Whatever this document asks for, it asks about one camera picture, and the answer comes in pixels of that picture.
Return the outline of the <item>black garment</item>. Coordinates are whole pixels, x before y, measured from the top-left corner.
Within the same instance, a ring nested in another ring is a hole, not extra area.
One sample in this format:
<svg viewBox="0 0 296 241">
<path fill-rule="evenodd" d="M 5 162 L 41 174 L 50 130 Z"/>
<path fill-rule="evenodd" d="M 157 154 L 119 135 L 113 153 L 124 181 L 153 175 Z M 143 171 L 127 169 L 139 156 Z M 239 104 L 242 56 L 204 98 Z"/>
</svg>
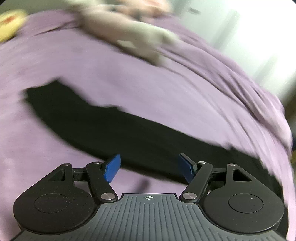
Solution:
<svg viewBox="0 0 296 241">
<path fill-rule="evenodd" d="M 93 106 L 58 80 L 28 88 L 26 94 L 27 103 L 47 127 L 94 157 L 105 160 L 120 154 L 124 168 L 180 183 L 185 182 L 178 164 L 181 153 L 216 168 L 234 163 L 282 196 L 282 186 L 260 161 L 234 148 L 208 144 L 115 106 Z"/>
</svg>

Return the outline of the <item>purple bed blanket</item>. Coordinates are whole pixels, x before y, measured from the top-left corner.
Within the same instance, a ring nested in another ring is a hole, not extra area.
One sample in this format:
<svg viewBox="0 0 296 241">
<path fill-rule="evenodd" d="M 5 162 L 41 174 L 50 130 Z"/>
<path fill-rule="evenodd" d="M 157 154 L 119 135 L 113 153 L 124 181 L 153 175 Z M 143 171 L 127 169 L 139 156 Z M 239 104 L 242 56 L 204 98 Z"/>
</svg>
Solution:
<svg viewBox="0 0 296 241">
<path fill-rule="evenodd" d="M 283 184 L 289 235 L 295 235 L 291 148 L 265 126 L 259 110 L 286 125 L 280 100 L 176 17 L 157 24 L 182 39 L 165 49 L 165 67 L 82 32 L 63 10 L 31 15 L 17 37 L 1 44 L 1 240 L 18 233 L 12 209 L 23 191 L 61 163 L 79 167 L 94 160 L 57 137 L 25 101 L 27 88 L 55 78 L 91 105 L 117 106 L 218 150 L 260 158 L 259 166 Z"/>
</svg>

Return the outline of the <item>white plush toy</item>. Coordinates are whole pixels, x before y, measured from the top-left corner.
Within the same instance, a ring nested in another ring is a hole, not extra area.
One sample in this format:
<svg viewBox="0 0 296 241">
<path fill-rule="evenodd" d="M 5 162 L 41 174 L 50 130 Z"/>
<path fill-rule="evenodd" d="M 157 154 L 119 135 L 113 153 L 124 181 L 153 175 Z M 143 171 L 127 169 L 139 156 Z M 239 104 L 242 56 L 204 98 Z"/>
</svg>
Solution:
<svg viewBox="0 0 296 241">
<path fill-rule="evenodd" d="M 99 10 L 98 6 L 79 10 L 79 17 L 88 33 L 156 66 L 163 62 L 158 47 L 175 45 L 179 41 L 178 36 L 167 29 L 121 13 Z"/>
</svg>

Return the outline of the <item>white wardrobe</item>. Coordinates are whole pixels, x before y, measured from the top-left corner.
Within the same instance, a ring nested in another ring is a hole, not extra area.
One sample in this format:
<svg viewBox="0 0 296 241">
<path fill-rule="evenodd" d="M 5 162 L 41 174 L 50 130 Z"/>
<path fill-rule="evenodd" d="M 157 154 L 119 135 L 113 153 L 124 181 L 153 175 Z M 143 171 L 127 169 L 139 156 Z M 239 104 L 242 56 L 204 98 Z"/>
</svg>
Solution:
<svg viewBox="0 0 296 241">
<path fill-rule="evenodd" d="M 173 1 L 189 30 L 285 99 L 295 83 L 293 1 Z"/>
</svg>

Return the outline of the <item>pink plush toy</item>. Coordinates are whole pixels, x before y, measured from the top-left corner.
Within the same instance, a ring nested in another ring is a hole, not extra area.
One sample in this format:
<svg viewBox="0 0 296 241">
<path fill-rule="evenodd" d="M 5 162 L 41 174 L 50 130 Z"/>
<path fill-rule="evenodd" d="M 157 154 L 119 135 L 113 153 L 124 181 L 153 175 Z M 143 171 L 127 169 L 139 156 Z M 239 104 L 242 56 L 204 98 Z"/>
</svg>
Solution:
<svg viewBox="0 0 296 241">
<path fill-rule="evenodd" d="M 136 18 L 148 17 L 156 18 L 172 12 L 169 1 L 143 1 L 143 0 L 126 0 L 126 1 L 66 1 L 72 8 L 78 7 L 96 7 L 103 11 L 114 11 Z"/>
</svg>

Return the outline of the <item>yellow plush toy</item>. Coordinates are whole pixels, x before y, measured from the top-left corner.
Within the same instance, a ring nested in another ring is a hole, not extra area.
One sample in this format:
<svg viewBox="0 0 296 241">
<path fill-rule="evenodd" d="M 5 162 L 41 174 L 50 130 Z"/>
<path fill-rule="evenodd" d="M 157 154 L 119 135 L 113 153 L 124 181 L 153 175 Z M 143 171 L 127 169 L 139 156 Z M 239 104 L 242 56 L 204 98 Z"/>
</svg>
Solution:
<svg viewBox="0 0 296 241">
<path fill-rule="evenodd" d="M 23 9 L 15 9 L 1 14 L 0 40 L 13 38 L 27 21 L 28 14 Z"/>
</svg>

